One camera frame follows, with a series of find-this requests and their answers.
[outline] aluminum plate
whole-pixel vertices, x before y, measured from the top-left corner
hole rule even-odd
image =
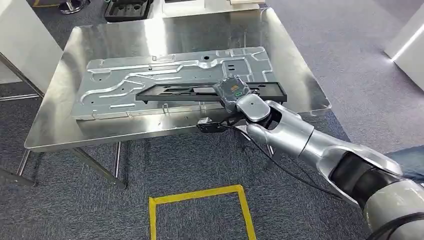
[[[240,75],[245,82],[277,81],[263,47],[91,60],[71,115],[76,120],[94,120],[218,109],[222,106],[213,102],[146,104],[136,101],[135,95],[155,84],[215,83],[231,75]]]

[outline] black plastic part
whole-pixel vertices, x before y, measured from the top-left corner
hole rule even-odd
[[[281,117],[281,113],[271,107],[271,113],[265,119],[251,123],[259,124],[268,130],[273,130],[280,123]]]
[[[135,95],[136,101],[219,102],[221,98],[212,86],[215,83],[156,84]],[[287,102],[287,94],[278,82],[247,82],[264,101]]]
[[[378,190],[403,180],[404,178],[402,177],[392,175],[379,168],[373,168],[365,172],[358,179],[351,197],[355,199],[363,209],[368,199]]]
[[[353,152],[347,152],[330,175],[336,186],[352,197],[359,178],[373,166]]]
[[[221,99],[225,110],[231,114],[238,111],[237,101],[253,92],[238,75],[227,76],[214,84],[212,88]]]
[[[244,119],[245,115],[243,115],[241,112],[236,112],[235,114],[232,114],[224,120],[222,120],[222,123],[226,123],[227,126],[233,126],[234,124],[238,123],[240,120]]]
[[[111,0],[104,12],[109,23],[147,19],[153,0]]]
[[[218,122],[198,124],[197,127],[200,129],[200,132],[204,134],[222,133],[228,129],[225,127],[220,127]]]
[[[356,200],[362,209],[368,199],[378,190],[404,180],[400,176],[371,165],[353,152],[347,152],[343,156],[329,179]]]

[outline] black tray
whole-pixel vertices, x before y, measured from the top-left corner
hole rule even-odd
[[[147,19],[153,0],[111,0],[104,12],[109,23]]]
[[[194,101],[219,102],[221,98],[212,86],[215,83],[156,84],[135,95],[136,101]],[[246,82],[259,97],[277,103],[287,102],[287,94],[278,82]]]

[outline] metal stool base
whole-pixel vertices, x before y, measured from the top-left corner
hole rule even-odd
[[[63,14],[74,14],[81,11],[83,7],[83,0],[67,0],[59,5],[59,11]]]

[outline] black cable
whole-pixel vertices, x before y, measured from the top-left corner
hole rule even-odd
[[[233,113],[233,114],[227,116],[222,121],[218,122],[218,124],[221,125],[224,122],[226,122],[228,126],[232,126],[232,125],[238,123],[241,120],[242,117],[243,117],[243,115],[241,115],[240,112],[236,112],[236,113]],[[236,119],[235,119],[235,121],[230,122],[231,118],[236,118]]]
[[[285,169],[284,167],[282,167],[278,162],[276,162],[272,157],[270,157],[269,155],[268,155],[268,153],[261,147],[261,146],[259,146],[259,144],[253,139],[253,138],[251,138],[246,132],[244,132],[243,130],[241,130],[241,129],[239,129],[239,128],[237,128],[237,127],[235,127],[235,126],[227,126],[227,125],[220,125],[221,127],[224,127],[224,128],[229,128],[229,129],[233,129],[233,130],[236,130],[237,132],[240,132],[241,134],[243,134],[244,136],[246,136],[246,138],[248,138],[253,144],[255,144],[256,145],[256,147],[263,153],[263,154],[265,154],[265,156],[269,159],[269,160],[271,160],[275,165],[277,165],[277,167],[279,167],[281,170],[283,170],[285,173],[287,173],[288,175],[290,175],[290,176],[292,176],[293,178],[295,178],[295,179],[297,179],[297,180],[299,180],[299,181],[301,181],[302,183],[304,183],[304,184],[307,184],[307,185],[309,185],[309,186],[311,186],[311,187],[313,187],[313,188],[315,188],[315,189],[317,189],[317,190],[319,190],[319,191],[321,191],[321,192],[324,192],[324,193],[326,193],[326,194],[329,194],[329,195],[331,195],[331,196],[333,196],[333,197],[336,197],[337,199],[339,199],[339,200],[341,200],[342,198],[340,197],[340,196],[338,196],[337,194],[335,194],[335,193],[333,193],[333,192],[331,192],[331,191],[328,191],[328,190],[325,190],[325,189],[323,189],[323,188],[321,188],[321,187],[319,187],[319,186],[317,186],[317,185],[313,185],[313,184],[310,184],[308,181],[306,181],[306,180],[304,180],[304,179],[302,179],[302,178],[300,178],[300,177],[298,177],[298,176],[296,176],[295,174],[293,174],[293,173],[291,173],[290,171],[288,171],[287,169]]]
[[[314,181],[314,179],[311,177],[311,175],[309,175],[309,173],[308,172],[306,172],[294,159],[292,159],[291,157],[289,157],[289,159],[290,159],[290,161],[293,163],[293,164],[295,164],[296,166],[297,166],[297,168],[300,170],[300,171],[302,171],[305,175],[306,175],[306,177],[313,183],[313,184],[315,184],[315,185],[318,185],[315,181]]]
[[[408,214],[408,215],[393,219],[389,221],[388,223],[384,224],[383,226],[381,226],[379,229],[377,229],[373,233],[371,233],[371,235],[366,240],[378,240],[388,231],[391,230],[392,232],[390,232],[390,234],[392,234],[399,227],[407,223],[418,221],[418,220],[424,220],[424,212],[415,212],[412,214]]]
[[[390,238],[392,237],[393,233],[397,230],[398,228],[393,228],[387,235],[387,237],[385,238],[385,240],[390,240]]]

